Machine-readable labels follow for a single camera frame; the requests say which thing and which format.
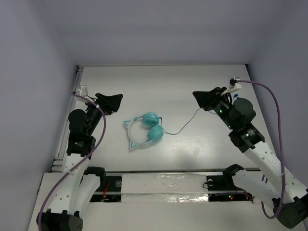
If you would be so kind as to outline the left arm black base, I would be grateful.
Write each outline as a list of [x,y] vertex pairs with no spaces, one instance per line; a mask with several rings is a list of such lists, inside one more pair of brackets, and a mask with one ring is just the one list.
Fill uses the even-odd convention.
[[90,199],[91,203],[121,202],[122,176],[106,174],[103,167],[88,167],[84,176],[93,175],[98,177],[99,187]]

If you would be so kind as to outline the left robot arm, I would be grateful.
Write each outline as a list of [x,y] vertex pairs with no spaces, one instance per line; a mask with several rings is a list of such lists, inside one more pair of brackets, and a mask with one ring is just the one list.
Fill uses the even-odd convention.
[[103,167],[91,167],[92,154],[102,138],[96,140],[92,134],[106,116],[119,110],[122,94],[105,96],[96,93],[95,98],[73,96],[87,105],[86,110],[75,109],[68,116],[69,136],[63,176],[46,196],[37,216],[40,231],[80,231],[83,229],[82,216],[97,190],[107,186]]

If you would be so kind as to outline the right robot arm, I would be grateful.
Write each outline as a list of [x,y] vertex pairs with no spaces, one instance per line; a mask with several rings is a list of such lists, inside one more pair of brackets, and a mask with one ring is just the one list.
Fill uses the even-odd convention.
[[257,197],[272,209],[275,218],[292,229],[308,217],[308,188],[282,166],[264,136],[252,124],[256,112],[245,98],[229,100],[226,87],[211,91],[194,91],[200,108],[215,111],[230,129],[233,145],[249,158],[268,179],[269,183],[255,179],[244,168],[233,164],[223,171],[222,183],[227,189],[239,187]]

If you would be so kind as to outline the teal cat-ear headphones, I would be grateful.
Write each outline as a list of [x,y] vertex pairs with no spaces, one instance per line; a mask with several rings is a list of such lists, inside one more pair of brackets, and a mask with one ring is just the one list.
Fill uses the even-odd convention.
[[147,112],[125,120],[123,126],[127,129],[131,151],[155,145],[164,135],[160,117],[154,112]]

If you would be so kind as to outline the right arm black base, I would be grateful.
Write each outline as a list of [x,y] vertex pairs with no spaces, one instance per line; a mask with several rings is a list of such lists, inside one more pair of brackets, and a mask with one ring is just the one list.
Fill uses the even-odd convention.
[[234,185],[233,177],[244,168],[233,164],[222,171],[221,175],[208,176],[202,187],[208,190],[209,202],[253,202],[254,196]]

